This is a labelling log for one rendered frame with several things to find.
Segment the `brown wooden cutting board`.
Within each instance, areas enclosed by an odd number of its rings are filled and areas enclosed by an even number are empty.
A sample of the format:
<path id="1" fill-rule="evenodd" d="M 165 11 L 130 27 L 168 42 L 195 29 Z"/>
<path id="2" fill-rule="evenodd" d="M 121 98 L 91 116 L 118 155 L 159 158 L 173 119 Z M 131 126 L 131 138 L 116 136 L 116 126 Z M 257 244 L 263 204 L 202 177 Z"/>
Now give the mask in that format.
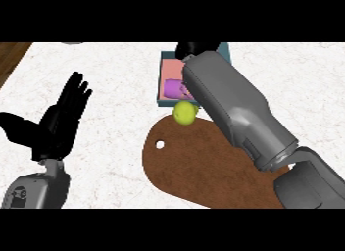
<path id="1" fill-rule="evenodd" d="M 273 180 L 286 172 L 261 172 L 213 122 L 179 125 L 173 117 L 153 124 L 142 150 L 149 182 L 167 194 L 208 207 L 279 209 Z"/>

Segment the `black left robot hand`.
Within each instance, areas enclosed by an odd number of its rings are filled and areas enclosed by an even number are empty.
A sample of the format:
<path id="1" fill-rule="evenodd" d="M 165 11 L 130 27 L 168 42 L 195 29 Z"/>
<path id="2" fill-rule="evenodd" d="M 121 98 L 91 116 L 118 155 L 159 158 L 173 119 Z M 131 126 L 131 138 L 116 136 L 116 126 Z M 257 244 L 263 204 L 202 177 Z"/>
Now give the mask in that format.
<path id="1" fill-rule="evenodd" d="M 45 109 L 38 123 L 0 112 L 0 127 L 7 140 L 32 149 L 32 160 L 62 160 L 71 152 L 78 123 L 93 90 L 74 72 L 56 103 Z"/>

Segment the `teal box with pink inside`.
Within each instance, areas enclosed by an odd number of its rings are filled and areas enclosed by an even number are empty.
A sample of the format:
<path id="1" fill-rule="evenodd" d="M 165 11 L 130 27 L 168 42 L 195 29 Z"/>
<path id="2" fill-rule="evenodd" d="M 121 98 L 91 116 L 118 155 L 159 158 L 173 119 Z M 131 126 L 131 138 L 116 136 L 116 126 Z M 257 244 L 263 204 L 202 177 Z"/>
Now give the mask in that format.
<path id="1" fill-rule="evenodd" d="M 220 54 L 220 49 L 204 51 L 186 62 L 174 57 L 174 52 L 161 52 L 158 106 L 171 108 L 179 101 L 187 101 L 192 104 L 201 102 L 204 107 L 217 102 L 229 108 L 233 103 L 232 74 L 233 67 Z M 164 81 L 168 78 L 181 80 L 192 96 L 190 100 L 170 99 L 164 96 Z"/>

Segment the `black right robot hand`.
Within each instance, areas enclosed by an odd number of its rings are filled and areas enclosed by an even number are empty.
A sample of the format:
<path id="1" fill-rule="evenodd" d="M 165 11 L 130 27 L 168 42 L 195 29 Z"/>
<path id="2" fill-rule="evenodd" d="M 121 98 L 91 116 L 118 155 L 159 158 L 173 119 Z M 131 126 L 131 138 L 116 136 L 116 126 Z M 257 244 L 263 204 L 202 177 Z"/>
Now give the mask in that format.
<path id="1" fill-rule="evenodd" d="M 186 56 L 196 56 L 204 51 L 215 51 L 218 42 L 179 42 L 174 48 L 174 57 L 183 60 Z"/>

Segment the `yellow-green lemon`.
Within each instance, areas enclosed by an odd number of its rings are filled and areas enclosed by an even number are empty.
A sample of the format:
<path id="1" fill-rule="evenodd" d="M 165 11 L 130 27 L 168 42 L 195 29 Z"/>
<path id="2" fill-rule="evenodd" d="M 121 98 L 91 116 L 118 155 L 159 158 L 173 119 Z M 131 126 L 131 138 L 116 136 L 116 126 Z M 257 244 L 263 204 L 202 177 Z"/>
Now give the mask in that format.
<path id="1" fill-rule="evenodd" d="M 171 110 L 174 121 L 183 126 L 190 125 L 195 120 L 196 112 L 198 107 L 195 105 L 192 105 L 187 101 L 179 101 Z"/>

